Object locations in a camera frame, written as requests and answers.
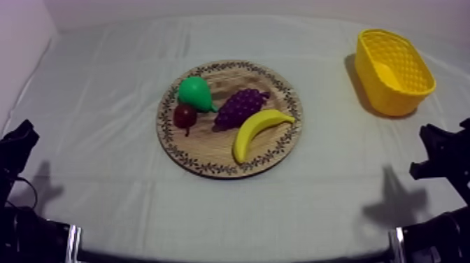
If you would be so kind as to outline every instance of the purple grapes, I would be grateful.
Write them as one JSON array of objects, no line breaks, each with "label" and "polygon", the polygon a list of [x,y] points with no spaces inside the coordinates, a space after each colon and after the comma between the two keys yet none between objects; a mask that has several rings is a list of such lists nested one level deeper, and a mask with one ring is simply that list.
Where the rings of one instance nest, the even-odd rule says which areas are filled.
[{"label": "purple grapes", "polygon": [[246,119],[261,110],[269,99],[269,92],[260,93],[255,89],[239,90],[219,109],[215,125],[220,129],[240,127]]}]

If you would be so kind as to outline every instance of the white wall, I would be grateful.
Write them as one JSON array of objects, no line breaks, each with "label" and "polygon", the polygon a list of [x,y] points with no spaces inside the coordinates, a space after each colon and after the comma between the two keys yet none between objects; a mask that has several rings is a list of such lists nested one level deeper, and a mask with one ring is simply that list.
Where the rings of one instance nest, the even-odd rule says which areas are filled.
[{"label": "white wall", "polygon": [[313,15],[470,43],[469,0],[45,0],[60,30],[121,20],[226,13]]},{"label": "white wall", "polygon": [[0,0],[0,129],[55,32],[42,0]]}]

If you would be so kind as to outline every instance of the cable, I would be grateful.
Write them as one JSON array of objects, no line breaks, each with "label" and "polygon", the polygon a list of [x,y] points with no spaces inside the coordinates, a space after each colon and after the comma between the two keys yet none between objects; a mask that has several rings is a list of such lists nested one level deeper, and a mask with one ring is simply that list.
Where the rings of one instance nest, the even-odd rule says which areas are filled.
[{"label": "cable", "polygon": [[[30,208],[31,210],[34,210],[36,208],[36,206],[38,205],[38,192],[36,191],[36,188],[26,179],[24,179],[23,177],[17,177],[17,178],[9,178],[8,176],[5,176],[5,178],[11,180],[11,181],[20,181],[20,182],[24,182],[26,184],[29,185],[29,187],[33,190],[33,194],[34,194],[34,203],[33,203],[33,206],[31,207],[28,207]],[[10,201],[6,201],[7,204],[9,204],[10,206],[12,206],[13,208],[16,208],[18,209],[17,206],[15,206],[14,204],[12,204]]]}]

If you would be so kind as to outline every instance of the table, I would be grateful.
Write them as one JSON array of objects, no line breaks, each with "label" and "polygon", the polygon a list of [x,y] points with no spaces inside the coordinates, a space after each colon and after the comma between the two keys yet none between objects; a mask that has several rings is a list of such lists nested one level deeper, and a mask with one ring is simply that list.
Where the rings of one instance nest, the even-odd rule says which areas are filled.
[{"label": "table", "polygon": [[[419,32],[437,89],[415,114],[375,115],[352,67],[373,25],[311,17],[225,15],[110,24],[55,38],[6,131],[30,119],[41,135],[22,174],[37,212],[83,227],[84,248],[192,261],[286,261],[382,250],[388,229],[464,205],[444,179],[414,181],[427,158],[418,131],[456,132],[470,113],[470,52]],[[178,76],[220,59],[263,64],[304,107],[297,147],[246,180],[200,178],[160,147],[160,97]],[[10,198],[30,204],[26,186]]]}]

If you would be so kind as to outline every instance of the plastic basket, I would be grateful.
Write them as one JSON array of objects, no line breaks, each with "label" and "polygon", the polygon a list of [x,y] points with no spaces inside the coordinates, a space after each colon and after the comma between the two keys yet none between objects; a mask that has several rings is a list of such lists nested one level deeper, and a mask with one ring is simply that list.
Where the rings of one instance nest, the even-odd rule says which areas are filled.
[{"label": "plastic basket", "polygon": [[355,68],[372,107],[385,115],[413,112],[436,88],[411,42],[382,29],[359,34]]}]

